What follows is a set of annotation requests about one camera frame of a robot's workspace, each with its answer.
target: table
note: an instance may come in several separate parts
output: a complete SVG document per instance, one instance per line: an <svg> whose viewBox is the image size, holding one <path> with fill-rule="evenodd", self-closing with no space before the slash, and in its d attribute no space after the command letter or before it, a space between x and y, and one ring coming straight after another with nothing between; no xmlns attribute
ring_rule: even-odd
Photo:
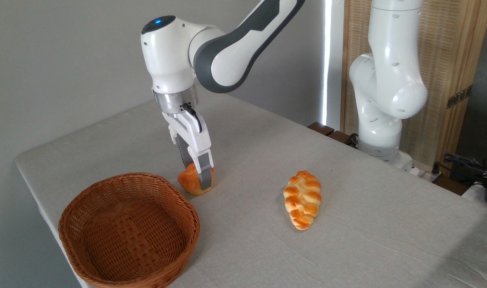
<svg viewBox="0 0 487 288"><path fill-rule="evenodd" d="M256 106L199 90L216 184L187 195L201 234L171 287L487 287L486 208ZM59 244L62 211L90 184L140 171L181 190L176 177L184 169L155 102L16 163ZM304 232L291 224L282 195L300 170L322 184L320 213Z"/></svg>

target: bread loaf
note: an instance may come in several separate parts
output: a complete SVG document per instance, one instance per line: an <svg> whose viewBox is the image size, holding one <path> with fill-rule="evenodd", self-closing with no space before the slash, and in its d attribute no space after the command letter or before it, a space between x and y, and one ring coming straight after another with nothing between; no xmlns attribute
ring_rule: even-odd
<svg viewBox="0 0 487 288"><path fill-rule="evenodd" d="M284 205L298 230L309 228L318 215L318 207L322 203L320 189L320 182L308 171L297 172L284 188Z"/></svg>
<svg viewBox="0 0 487 288"><path fill-rule="evenodd" d="M213 179L215 174L215 168L211 168L212 172L212 186L205 190L201 190L201 184L198 178L198 172L196 171L196 166L194 164L189 164L185 171L181 172L178 175L178 182L180 183L181 187L185 192L190 193L192 195L201 195L205 192L208 192L213 187Z"/></svg>

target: wooden panel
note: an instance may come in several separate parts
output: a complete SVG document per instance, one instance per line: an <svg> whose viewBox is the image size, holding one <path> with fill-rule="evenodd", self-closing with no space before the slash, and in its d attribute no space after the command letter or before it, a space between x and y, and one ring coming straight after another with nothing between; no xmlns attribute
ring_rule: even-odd
<svg viewBox="0 0 487 288"><path fill-rule="evenodd" d="M371 51L367 34L371 0L348 0L345 6L346 59L341 126L358 132L357 108L349 68ZM431 165L454 152L467 101L446 109L448 98L472 84L487 25L487 0L425 0L419 28L419 66L428 100L416 116L403 120L400 148Z"/></svg>

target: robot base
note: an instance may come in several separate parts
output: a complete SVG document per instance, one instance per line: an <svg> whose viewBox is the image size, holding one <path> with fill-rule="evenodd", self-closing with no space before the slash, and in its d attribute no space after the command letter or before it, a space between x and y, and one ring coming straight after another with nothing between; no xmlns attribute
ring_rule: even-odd
<svg viewBox="0 0 487 288"><path fill-rule="evenodd" d="M402 169L405 172L409 172L413 175L419 174L419 169L414 166L412 163L412 158L402 151L398 151L391 156L386 157L376 157L377 159L382 160L383 162L387 162L396 168Z"/></svg>

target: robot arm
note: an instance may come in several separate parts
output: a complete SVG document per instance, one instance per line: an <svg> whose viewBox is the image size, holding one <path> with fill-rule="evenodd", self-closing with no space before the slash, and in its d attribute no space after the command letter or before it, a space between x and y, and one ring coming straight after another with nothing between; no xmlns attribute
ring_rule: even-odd
<svg viewBox="0 0 487 288"><path fill-rule="evenodd" d="M359 115L359 150L409 171L412 159L399 151L402 119L416 115L427 99L419 72L417 35L423 0L373 0L368 41L372 53L350 69Z"/></svg>
<svg viewBox="0 0 487 288"><path fill-rule="evenodd" d="M152 92L169 122L172 141L185 167L194 163L201 189L212 186L213 159L206 123L194 110L194 80L215 93L228 93L244 81L256 58L298 12L305 0L261 0L231 33L175 16L150 21L141 46Z"/></svg>

